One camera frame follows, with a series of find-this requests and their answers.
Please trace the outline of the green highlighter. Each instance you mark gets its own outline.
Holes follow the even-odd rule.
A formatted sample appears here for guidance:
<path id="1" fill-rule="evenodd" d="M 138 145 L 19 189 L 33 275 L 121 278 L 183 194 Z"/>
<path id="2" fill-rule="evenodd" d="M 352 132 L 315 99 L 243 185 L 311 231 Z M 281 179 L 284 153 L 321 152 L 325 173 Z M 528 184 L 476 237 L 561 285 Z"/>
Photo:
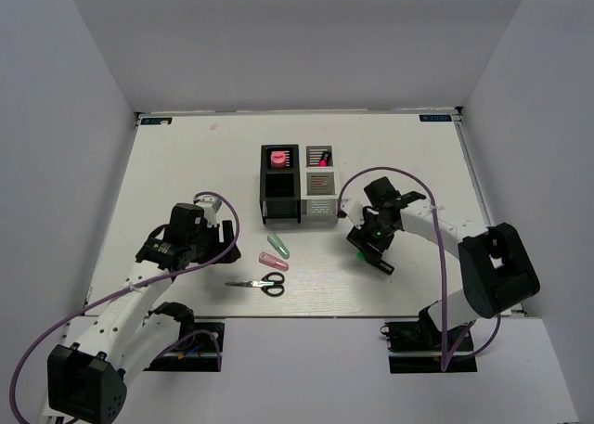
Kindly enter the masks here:
<path id="1" fill-rule="evenodd" d="M 386 263 L 381 255 L 365 254 L 361 251 L 357 253 L 357 258 L 364 263 L 371 265 L 372 267 L 382 271 L 384 274 L 390 276 L 394 272 L 394 267 Z"/>

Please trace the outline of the pink correction tape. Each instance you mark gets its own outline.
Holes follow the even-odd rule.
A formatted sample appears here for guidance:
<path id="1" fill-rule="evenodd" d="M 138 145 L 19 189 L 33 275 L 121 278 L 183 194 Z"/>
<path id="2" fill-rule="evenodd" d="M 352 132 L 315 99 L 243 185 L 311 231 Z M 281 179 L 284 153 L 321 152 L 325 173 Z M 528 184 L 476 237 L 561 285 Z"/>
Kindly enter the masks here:
<path id="1" fill-rule="evenodd" d="M 273 268 L 276 271 L 287 272 L 290 269 L 289 264 L 287 262 L 267 252 L 261 252 L 258 256 L 258 261 L 259 263 Z"/>

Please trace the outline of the green correction tape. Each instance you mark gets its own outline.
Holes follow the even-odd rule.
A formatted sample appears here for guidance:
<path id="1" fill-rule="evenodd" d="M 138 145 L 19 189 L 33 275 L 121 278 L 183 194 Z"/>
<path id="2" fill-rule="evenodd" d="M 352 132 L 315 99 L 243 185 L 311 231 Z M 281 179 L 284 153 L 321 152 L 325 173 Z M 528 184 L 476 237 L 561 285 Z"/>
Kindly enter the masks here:
<path id="1" fill-rule="evenodd" d="M 267 236 L 267 241 L 283 259 L 289 259 L 291 257 L 288 247 L 276 233 L 270 233 Z"/>

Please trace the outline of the pink highlighter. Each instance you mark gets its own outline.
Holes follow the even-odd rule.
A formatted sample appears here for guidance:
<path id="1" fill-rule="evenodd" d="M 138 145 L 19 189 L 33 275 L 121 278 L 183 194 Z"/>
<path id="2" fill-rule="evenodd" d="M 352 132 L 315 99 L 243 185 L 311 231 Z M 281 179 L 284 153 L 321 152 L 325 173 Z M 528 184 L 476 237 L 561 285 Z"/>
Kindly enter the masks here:
<path id="1" fill-rule="evenodd" d="M 323 151 L 317 163 L 318 167 L 327 167 L 331 161 L 331 153 L 327 150 Z"/>

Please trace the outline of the pink glue stick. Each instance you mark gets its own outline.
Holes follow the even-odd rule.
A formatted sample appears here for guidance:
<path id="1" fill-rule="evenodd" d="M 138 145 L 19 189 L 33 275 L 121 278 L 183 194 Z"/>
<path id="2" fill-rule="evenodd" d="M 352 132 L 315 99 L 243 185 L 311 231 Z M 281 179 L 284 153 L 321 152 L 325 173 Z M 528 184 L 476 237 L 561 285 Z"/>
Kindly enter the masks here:
<path id="1" fill-rule="evenodd" d="M 274 150 L 270 153 L 269 163 L 273 169 L 282 169 L 287 166 L 288 154 L 286 151 Z"/>

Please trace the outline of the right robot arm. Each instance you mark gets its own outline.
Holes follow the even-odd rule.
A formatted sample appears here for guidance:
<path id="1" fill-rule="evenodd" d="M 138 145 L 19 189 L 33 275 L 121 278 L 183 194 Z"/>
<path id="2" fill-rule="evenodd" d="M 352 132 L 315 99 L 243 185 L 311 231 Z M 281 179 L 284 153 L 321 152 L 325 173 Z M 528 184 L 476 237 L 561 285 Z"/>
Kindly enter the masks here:
<path id="1" fill-rule="evenodd" d="M 419 192 L 405 194 L 382 177 L 364 189 L 367 204 L 341 198 L 339 215 L 353 227 L 347 236 L 366 263 L 390 275 L 383 259 L 394 236 L 405 232 L 435 244 L 458 259 L 461 288 L 423 308 L 416 322 L 395 325 L 387 332 L 397 353 L 459 350 L 467 327 L 490 319 L 540 291 L 536 270 L 517 229 L 507 223 L 476 224 L 445 213 Z"/>

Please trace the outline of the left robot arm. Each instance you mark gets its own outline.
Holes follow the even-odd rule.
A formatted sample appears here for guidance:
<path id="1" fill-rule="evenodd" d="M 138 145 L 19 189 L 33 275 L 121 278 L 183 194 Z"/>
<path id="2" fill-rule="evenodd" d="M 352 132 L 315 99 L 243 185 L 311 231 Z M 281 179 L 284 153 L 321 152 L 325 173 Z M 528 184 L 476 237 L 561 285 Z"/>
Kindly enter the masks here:
<path id="1" fill-rule="evenodd" d="M 158 299 L 178 276 L 239 258 L 239 221 L 217 220 L 224 204 L 219 195 L 201 192 L 190 203 L 175 204 L 168 223 L 148 234 L 123 288 L 78 339 L 48 356 L 51 409 L 87 423 L 111 423 L 143 370 L 170 348 L 194 342 L 192 310 Z"/>

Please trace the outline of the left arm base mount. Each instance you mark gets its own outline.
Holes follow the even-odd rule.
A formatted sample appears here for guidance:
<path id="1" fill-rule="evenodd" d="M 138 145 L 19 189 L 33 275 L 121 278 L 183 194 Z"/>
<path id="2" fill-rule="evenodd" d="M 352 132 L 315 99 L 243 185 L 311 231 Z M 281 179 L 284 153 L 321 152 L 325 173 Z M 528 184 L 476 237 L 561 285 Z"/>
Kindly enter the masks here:
<path id="1" fill-rule="evenodd" d="M 216 373 L 221 371 L 225 337 L 224 322 L 196 322 L 195 329 L 203 329 L 216 337 L 215 346 L 208 334 L 197 334 L 174 350 L 155 359 L 148 372 Z"/>

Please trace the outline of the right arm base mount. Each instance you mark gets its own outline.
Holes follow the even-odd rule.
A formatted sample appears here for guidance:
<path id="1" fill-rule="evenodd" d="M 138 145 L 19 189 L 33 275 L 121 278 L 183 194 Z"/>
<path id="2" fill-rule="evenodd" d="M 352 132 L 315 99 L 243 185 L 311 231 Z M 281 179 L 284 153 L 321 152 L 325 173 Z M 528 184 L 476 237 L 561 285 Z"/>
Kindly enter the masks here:
<path id="1" fill-rule="evenodd" d="M 438 374 L 441 372 L 441 337 L 436 343 L 421 338 L 418 324 L 412 321 L 385 322 L 380 327 L 388 350 L 390 373 L 396 374 Z M 474 342 L 468 332 L 452 356 L 447 373 L 475 373 L 478 371 Z"/>

